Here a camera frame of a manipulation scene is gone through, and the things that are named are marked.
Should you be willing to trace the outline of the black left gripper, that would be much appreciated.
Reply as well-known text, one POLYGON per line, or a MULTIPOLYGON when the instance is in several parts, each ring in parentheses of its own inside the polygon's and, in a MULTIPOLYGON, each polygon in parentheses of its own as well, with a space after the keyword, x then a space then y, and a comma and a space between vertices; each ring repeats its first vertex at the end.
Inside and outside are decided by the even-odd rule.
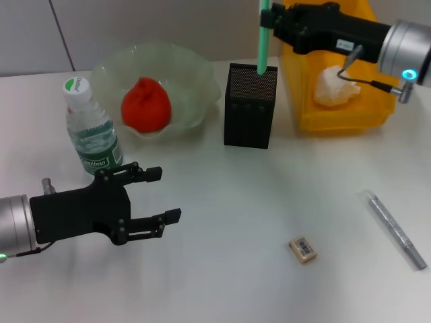
POLYGON ((124 189, 128 184, 155 182, 161 177, 161 167, 144 170, 135 161, 111 171, 100 170, 87 187, 32 197, 36 241, 47 244, 99 233, 121 246, 161 238, 167 225, 179 222, 181 209, 131 220, 131 203, 124 189))

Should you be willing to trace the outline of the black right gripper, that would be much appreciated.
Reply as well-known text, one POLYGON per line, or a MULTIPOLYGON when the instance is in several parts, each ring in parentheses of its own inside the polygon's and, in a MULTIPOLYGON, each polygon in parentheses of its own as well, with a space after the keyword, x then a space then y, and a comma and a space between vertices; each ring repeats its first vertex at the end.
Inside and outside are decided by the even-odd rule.
POLYGON ((340 5, 334 2, 289 7, 273 3, 271 9, 261 11, 260 26, 273 29, 273 35, 289 44, 296 54, 326 50, 347 56, 362 46, 359 59, 369 63, 378 61, 391 28, 342 13, 340 5))

